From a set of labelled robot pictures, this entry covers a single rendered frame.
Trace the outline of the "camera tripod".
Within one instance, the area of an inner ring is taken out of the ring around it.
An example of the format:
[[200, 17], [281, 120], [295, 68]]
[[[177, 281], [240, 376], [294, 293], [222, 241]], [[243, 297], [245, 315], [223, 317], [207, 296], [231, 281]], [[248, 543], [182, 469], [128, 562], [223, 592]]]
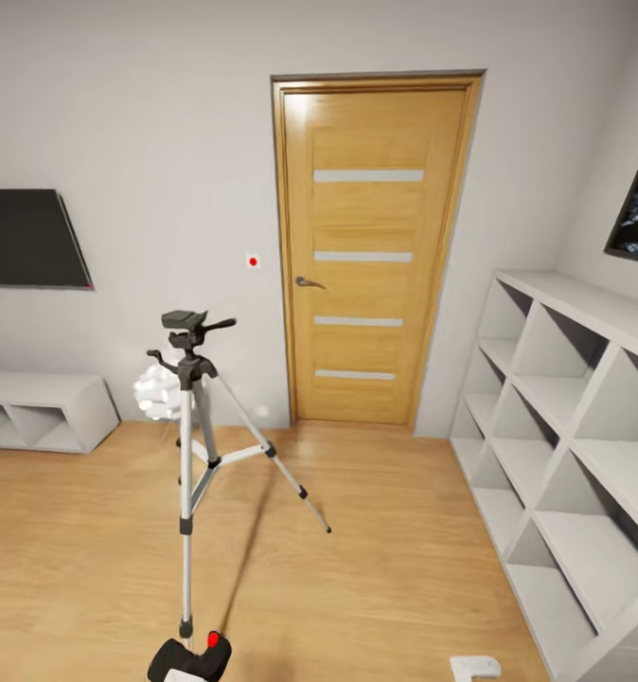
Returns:
[[[234, 397], [234, 394], [226, 383], [221, 379], [220, 374], [214, 365], [200, 354], [194, 354], [194, 348], [199, 347], [204, 343], [205, 334], [208, 331], [236, 326], [236, 318], [229, 318], [217, 324], [204, 326], [203, 323], [206, 321], [208, 312], [209, 311], [205, 311], [204, 313], [199, 314], [194, 311], [172, 311], [167, 314], [162, 314], [164, 329], [188, 330], [188, 332], [180, 332], [178, 334], [177, 332], [169, 333], [168, 341], [172, 345], [172, 348], [183, 349], [185, 351], [185, 357], [180, 362], [178, 361], [178, 367], [164, 361], [159, 350], [146, 351], [147, 356], [157, 358], [158, 365], [171, 370], [171, 373], [176, 374], [180, 380], [181, 437], [176, 440], [176, 446], [181, 448], [181, 476], [178, 480], [178, 484], [181, 485], [179, 532], [183, 535], [184, 615], [181, 619], [181, 624], [179, 625], [179, 634], [180, 637], [185, 640], [184, 646], [188, 651], [190, 651], [190, 637], [193, 635], [193, 617], [191, 616], [191, 534], [193, 533], [193, 515], [203, 500], [204, 494], [206, 493], [214, 474], [216, 474], [223, 465], [228, 465], [229, 463], [234, 463], [262, 453], [265, 453], [269, 458], [273, 458], [276, 465], [283, 471], [283, 474], [297, 490], [299, 497], [310, 507], [310, 510], [318, 517], [328, 533], [331, 533], [331, 528], [309, 503], [307, 491], [293, 480], [290, 472], [284, 467], [284, 464], [276, 455], [273, 444], [264, 438], [259, 431], [259, 428], [257, 428], [255, 423], [236, 400], [236, 397]], [[246, 423], [247, 427], [249, 427], [252, 433], [257, 437], [259, 445], [224, 456], [217, 455], [214, 434], [212, 433], [212, 424], [210, 423], [204, 396], [204, 382], [202, 377], [202, 374], [204, 373], [207, 373], [207, 375], [217, 384], [224, 396]], [[199, 424], [203, 430], [204, 446], [191, 438], [191, 424], [194, 423], [193, 418], [191, 417], [191, 392], [193, 392]], [[195, 455], [206, 464], [205, 471], [194, 492], [192, 491], [191, 452], [194, 452]]]

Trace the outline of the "digital camera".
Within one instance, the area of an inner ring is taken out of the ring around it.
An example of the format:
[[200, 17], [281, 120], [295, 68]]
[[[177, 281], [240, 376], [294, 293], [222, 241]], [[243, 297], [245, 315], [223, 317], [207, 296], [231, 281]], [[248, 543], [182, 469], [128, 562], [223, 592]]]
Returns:
[[149, 666], [150, 682], [164, 682], [170, 670], [191, 673], [205, 682], [219, 682], [232, 654], [229, 640], [216, 630], [208, 634], [208, 648], [203, 655], [188, 651], [181, 641], [171, 637], [157, 651]]

